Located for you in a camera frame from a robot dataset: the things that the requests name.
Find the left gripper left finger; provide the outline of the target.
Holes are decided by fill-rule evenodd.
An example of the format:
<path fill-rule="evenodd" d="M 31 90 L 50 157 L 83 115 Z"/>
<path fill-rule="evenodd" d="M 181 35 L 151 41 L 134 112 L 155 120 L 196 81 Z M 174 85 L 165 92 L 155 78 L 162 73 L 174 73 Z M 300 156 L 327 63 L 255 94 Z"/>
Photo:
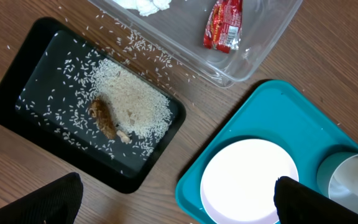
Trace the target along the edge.
<path fill-rule="evenodd" d="M 80 175 L 71 172 L 0 208 L 0 223 L 73 224 L 82 198 Z"/>

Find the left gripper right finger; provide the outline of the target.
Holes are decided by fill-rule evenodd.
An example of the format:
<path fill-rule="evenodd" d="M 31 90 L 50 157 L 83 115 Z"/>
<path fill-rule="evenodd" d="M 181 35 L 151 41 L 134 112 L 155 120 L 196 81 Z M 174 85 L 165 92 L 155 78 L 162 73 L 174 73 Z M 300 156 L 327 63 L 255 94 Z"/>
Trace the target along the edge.
<path fill-rule="evenodd" d="M 273 201 L 281 224 L 358 224 L 358 214 L 287 176 L 276 180 Z"/>

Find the large white plate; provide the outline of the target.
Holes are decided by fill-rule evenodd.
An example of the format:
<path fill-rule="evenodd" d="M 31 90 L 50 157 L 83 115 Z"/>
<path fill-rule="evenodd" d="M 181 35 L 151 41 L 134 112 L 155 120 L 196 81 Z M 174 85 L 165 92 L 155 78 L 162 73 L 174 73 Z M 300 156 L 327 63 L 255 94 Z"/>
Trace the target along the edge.
<path fill-rule="evenodd" d="M 201 202 L 215 223 L 277 223 L 273 198 L 281 177 L 299 179 L 286 150 L 267 140 L 241 140 L 209 161 L 201 178 Z"/>

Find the brown food scrap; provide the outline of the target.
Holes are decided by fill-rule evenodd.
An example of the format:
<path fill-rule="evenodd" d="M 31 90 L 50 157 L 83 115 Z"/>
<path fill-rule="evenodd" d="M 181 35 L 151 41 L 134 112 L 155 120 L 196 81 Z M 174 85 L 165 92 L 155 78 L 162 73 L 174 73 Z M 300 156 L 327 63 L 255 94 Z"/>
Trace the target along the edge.
<path fill-rule="evenodd" d="M 131 138 L 126 133 L 116 129 L 107 104 L 99 96 L 90 103 L 88 113 L 96 120 L 97 127 L 109 140 L 114 140 L 118 136 L 123 143 L 131 143 Z"/>

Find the pile of white rice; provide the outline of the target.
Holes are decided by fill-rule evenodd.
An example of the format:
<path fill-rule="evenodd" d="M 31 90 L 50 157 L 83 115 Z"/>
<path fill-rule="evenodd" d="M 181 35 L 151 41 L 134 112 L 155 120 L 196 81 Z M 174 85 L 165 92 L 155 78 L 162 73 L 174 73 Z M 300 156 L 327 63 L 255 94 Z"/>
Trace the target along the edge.
<path fill-rule="evenodd" d="M 165 95 L 108 59 L 99 62 L 90 79 L 93 99 L 99 96 L 107 104 L 116 129 L 140 139 L 163 138 L 172 115 Z"/>

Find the red snack wrapper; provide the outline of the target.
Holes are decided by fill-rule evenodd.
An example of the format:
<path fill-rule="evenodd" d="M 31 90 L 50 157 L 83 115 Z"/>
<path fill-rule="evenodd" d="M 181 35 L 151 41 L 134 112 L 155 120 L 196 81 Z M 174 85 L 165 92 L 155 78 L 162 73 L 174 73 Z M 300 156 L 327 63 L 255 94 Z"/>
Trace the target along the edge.
<path fill-rule="evenodd" d="M 217 0 L 204 31 L 204 47 L 228 54 L 239 49 L 241 34 L 242 0 Z"/>

